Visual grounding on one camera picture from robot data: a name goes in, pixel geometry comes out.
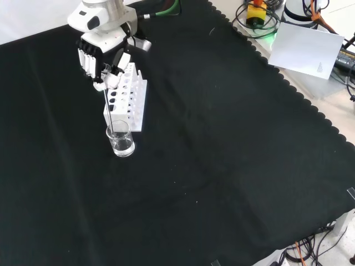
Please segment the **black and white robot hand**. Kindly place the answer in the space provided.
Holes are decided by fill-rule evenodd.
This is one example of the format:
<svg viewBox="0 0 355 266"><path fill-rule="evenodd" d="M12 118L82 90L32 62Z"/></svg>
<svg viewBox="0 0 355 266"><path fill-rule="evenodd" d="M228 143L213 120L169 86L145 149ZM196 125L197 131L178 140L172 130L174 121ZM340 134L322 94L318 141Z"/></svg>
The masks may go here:
<svg viewBox="0 0 355 266"><path fill-rule="evenodd" d="M131 59L127 38L119 27L108 33L87 32L77 42L80 66L95 90L117 88Z"/></svg>

